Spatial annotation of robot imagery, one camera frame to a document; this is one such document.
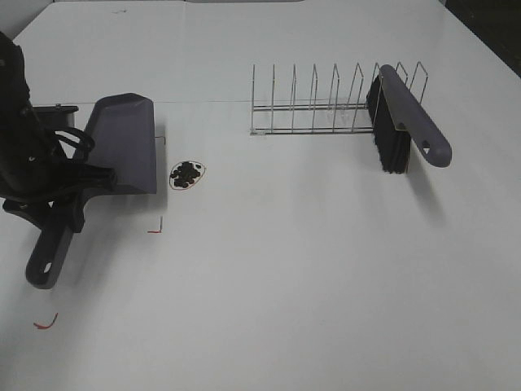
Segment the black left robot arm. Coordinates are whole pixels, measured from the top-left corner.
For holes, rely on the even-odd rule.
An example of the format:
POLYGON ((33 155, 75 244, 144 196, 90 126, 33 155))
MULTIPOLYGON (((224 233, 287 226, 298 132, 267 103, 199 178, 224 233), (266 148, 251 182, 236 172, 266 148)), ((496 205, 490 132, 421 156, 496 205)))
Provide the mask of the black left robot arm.
POLYGON ((111 190, 116 171, 88 164, 95 141, 73 126, 45 125, 30 102, 24 54, 1 36, 1 197, 5 210, 42 229, 62 218, 78 233, 89 189, 111 190))

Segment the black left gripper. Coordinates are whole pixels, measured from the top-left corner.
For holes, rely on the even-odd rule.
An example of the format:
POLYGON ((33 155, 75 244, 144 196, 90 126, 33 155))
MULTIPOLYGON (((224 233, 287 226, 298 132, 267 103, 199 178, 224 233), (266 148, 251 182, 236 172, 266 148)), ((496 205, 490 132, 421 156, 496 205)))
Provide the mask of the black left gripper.
POLYGON ((86 165, 88 137, 74 127, 51 130, 29 103, 1 109, 1 198, 5 212, 38 228, 48 218, 74 233, 85 225, 84 188, 112 190, 112 168, 86 165))

